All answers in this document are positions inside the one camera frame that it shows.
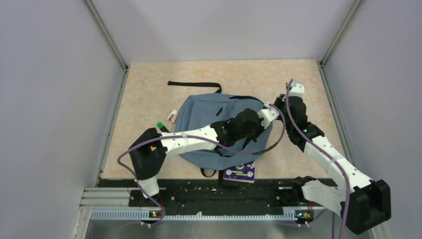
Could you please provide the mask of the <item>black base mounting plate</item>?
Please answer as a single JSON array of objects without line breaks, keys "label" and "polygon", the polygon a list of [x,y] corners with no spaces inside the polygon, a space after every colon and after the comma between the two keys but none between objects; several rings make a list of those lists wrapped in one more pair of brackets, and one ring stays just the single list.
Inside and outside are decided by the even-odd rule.
[{"label": "black base mounting plate", "polygon": [[279,216],[289,207],[314,209],[317,203],[299,199],[292,187],[294,179],[257,179],[254,183],[211,179],[160,179],[160,192],[145,198],[133,180],[101,179],[100,188],[126,188],[131,208],[150,209],[159,216]]}]

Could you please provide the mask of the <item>green capped black marker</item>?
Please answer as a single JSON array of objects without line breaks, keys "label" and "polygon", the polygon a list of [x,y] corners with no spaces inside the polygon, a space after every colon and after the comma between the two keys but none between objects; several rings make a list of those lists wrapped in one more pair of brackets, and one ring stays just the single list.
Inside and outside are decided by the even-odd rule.
[{"label": "green capped black marker", "polygon": [[164,126],[162,122],[158,122],[156,126],[160,129],[161,132],[169,132],[169,130]]}]

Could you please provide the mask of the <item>pink white small eraser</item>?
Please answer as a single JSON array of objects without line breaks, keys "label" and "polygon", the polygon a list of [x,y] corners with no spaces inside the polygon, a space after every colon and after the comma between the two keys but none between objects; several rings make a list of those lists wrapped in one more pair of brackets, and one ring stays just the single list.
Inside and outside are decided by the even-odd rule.
[{"label": "pink white small eraser", "polygon": [[167,117],[167,121],[169,121],[172,124],[175,124],[176,120],[177,120],[177,116],[178,116],[178,111],[177,110],[173,110]]}]

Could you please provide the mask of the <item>purple game card pack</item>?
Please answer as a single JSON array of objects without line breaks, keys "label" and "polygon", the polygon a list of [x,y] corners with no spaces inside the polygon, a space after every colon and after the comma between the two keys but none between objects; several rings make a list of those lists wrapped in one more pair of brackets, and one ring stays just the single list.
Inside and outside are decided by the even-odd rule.
[{"label": "purple game card pack", "polygon": [[255,182],[256,161],[236,165],[223,171],[223,180],[254,183]]}]

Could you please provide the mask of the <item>aluminium front rail frame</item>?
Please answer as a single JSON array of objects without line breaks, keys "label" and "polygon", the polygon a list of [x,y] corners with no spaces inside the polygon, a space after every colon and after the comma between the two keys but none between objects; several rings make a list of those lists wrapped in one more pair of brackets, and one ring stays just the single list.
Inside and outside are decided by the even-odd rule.
[{"label": "aluminium front rail frame", "polygon": [[152,200],[128,180],[101,180],[83,192],[72,238],[88,235],[90,220],[153,223],[168,221],[315,221],[324,206],[300,199],[292,179],[258,179],[252,184],[213,180],[160,180]]}]

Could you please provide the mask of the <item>blue grey student backpack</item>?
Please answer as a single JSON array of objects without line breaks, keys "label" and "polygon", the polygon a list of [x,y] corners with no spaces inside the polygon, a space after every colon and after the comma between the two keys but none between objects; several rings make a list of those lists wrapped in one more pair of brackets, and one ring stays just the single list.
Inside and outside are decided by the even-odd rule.
[{"label": "blue grey student backpack", "polygon": [[[245,109],[260,111],[264,104],[252,96],[236,96],[222,93],[219,83],[183,83],[169,81],[169,86],[216,87],[214,93],[191,95],[184,101],[176,118],[175,131],[189,131],[202,128],[217,121],[236,117]],[[277,143],[267,147],[272,127],[268,127],[257,138],[237,141],[229,150],[217,147],[214,150],[198,150],[181,154],[181,157],[196,165],[204,174],[206,169],[220,171],[229,167],[249,163],[261,154],[272,150]]]}]

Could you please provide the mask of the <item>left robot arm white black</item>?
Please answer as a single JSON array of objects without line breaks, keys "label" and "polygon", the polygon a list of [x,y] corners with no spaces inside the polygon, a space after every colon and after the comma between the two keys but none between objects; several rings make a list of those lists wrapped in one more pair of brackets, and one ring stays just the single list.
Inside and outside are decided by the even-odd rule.
[{"label": "left robot arm white black", "polygon": [[157,175],[164,161],[175,155],[200,168],[214,170],[256,160],[266,149],[272,120],[277,117],[278,113],[270,108],[258,112],[245,109],[233,118],[188,131],[147,129],[127,152],[141,200],[148,206],[158,203]]}]

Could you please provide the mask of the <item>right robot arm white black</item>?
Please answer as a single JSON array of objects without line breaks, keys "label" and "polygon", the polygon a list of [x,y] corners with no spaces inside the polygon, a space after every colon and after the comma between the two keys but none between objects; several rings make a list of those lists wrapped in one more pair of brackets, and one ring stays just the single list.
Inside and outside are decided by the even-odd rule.
[{"label": "right robot arm white black", "polygon": [[340,231],[356,235],[388,221],[391,214],[391,189],[384,180],[375,181],[352,165],[329,142],[323,131],[308,121],[301,97],[281,94],[274,105],[283,113],[289,140],[311,157],[337,187],[330,187],[307,176],[298,177],[292,199],[298,205],[312,201],[342,218]]}]

